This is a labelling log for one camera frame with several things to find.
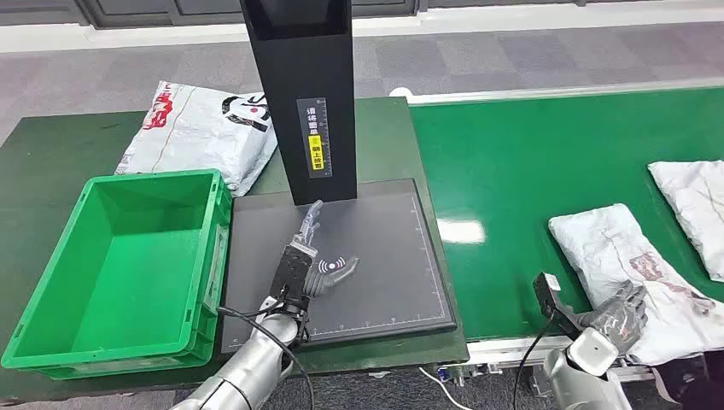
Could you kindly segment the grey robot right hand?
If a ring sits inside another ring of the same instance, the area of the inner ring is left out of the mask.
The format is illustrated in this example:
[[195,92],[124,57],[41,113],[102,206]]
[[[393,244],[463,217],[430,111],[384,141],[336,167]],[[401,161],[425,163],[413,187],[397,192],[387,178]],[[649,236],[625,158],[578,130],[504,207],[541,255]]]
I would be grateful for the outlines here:
[[616,347],[619,355],[626,354],[640,340],[648,322],[646,287],[630,280],[622,282],[621,286],[593,311],[575,315],[576,324],[601,333]]

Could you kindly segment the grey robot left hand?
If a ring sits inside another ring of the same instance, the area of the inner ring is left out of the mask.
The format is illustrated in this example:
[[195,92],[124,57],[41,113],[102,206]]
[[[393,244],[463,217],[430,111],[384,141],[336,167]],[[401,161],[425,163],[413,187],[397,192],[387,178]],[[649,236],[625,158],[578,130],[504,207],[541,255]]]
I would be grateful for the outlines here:
[[302,295],[316,298],[328,293],[346,279],[353,276],[360,258],[343,258],[334,262],[318,261],[318,251],[312,246],[315,231],[319,228],[318,221],[324,202],[315,201],[307,210],[299,231],[293,236],[291,246],[309,256],[312,260],[302,285]]

